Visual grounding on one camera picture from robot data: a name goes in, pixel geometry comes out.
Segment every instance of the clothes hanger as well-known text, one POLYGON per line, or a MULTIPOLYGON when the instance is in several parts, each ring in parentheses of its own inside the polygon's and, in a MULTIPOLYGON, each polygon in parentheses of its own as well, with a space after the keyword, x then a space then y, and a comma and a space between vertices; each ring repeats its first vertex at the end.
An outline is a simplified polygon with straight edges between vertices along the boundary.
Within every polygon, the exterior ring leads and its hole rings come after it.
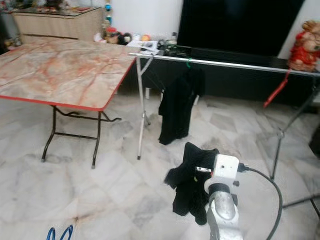
POLYGON ((189 59, 188 59, 188 61, 186 62, 186 67, 188 68, 188 69, 191 69, 191 66, 190 66, 190 64, 189 64, 189 61, 192 59, 192 57, 190 57, 189 59))

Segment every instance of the television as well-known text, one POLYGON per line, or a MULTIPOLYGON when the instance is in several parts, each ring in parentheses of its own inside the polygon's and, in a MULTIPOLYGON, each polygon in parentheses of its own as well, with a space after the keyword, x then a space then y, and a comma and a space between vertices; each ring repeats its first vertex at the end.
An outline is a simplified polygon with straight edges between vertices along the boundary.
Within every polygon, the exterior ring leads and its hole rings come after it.
POLYGON ((179 46, 277 56, 304 0, 184 0, 179 46))

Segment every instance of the black cloth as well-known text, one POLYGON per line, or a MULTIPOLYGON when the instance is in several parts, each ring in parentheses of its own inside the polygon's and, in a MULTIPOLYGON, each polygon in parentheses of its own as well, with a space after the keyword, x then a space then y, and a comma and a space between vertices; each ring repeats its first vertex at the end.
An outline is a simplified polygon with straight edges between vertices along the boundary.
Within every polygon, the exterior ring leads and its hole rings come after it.
POLYGON ((184 146, 183 162, 177 168, 169 170, 164 182, 176 188, 172 211, 181 216, 190 212, 199 225, 207 223, 205 206, 209 195, 204 183, 211 177, 209 172, 196 171, 196 167, 213 169, 218 149, 201 150, 190 142, 184 146))
POLYGON ((188 135, 194 101, 197 95, 204 93, 205 73, 202 69, 189 69, 165 88, 159 107, 159 115, 162 116, 161 144, 167 145, 188 135))

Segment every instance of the clothes drying rack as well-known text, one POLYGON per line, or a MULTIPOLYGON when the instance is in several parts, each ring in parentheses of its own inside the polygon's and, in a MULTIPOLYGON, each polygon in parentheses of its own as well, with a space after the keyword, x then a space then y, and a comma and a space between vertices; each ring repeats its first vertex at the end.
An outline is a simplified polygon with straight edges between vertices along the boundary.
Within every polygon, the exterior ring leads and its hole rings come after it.
MULTIPOLYGON (((288 72, 288 69, 285 68, 276 68, 276 67, 266 67, 266 66, 258 66, 258 65, 246 65, 246 64, 238 64, 238 63, 230 63, 230 62, 220 62, 220 61, 208 61, 208 60, 199 60, 192 58, 182 58, 182 57, 172 57, 172 56, 162 56, 162 55, 150 55, 150 54, 142 54, 142 53, 129 53, 131 56, 136 56, 136 70, 137 70, 137 78, 138 78, 138 86, 139 86, 139 95, 140 95, 140 104, 141 104, 141 125, 140 125, 140 134, 139 134, 139 144, 138 144, 138 155, 137 159, 141 159, 141 151, 142 151, 142 140, 144 135, 145 122, 148 125, 151 122, 148 119, 146 109, 145 109, 145 100, 144 100, 144 92, 143 92, 143 83, 142 83, 142 75, 150 66, 151 62, 154 59, 165 60, 165 61, 174 61, 174 62, 185 62, 192 64, 200 64, 200 65, 211 65, 211 66, 220 66, 225 68, 238 68, 238 69, 248 69, 248 70, 257 70, 257 71, 265 71, 265 72, 275 72, 275 73, 284 73, 288 72), (146 64, 141 66, 141 58, 148 59, 146 64)), ((308 99, 302 104, 302 106, 296 111, 296 113, 292 116, 292 118, 288 121, 286 126, 283 129, 279 129, 277 133, 277 147, 274 155, 274 161, 272 166, 272 171, 270 173, 270 178, 272 180, 275 179, 275 174, 278 165, 279 152, 281 148, 282 139, 285 137, 285 133, 290 128, 290 126, 295 122, 295 120, 303 113, 303 111, 313 102, 317 94, 320 92, 320 73, 319 72, 306 72, 306 71, 297 71, 291 70, 291 75, 300 75, 305 77, 312 77, 313 85, 312 85, 312 93, 308 97, 308 99)), ((306 201, 311 201, 313 208, 315 209, 318 217, 320 218, 319 210, 314 202, 315 199, 320 199, 320 194, 312 195, 307 198, 303 198, 301 200, 286 204, 283 208, 288 208, 291 206, 295 206, 300 203, 304 203, 306 201)))

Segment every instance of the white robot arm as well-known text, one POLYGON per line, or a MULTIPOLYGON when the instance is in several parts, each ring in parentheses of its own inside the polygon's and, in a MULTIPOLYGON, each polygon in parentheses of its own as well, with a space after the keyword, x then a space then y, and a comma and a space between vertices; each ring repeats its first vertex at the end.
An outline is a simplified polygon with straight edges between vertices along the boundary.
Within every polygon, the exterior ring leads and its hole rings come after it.
MULTIPOLYGON (((230 193, 236 179, 238 165, 239 160, 236 157, 217 154, 213 175, 204 183, 204 189, 209 194, 207 222, 211 230, 210 240, 243 240, 238 228, 238 208, 230 193)), ((201 167, 196 169, 208 171, 201 167)))

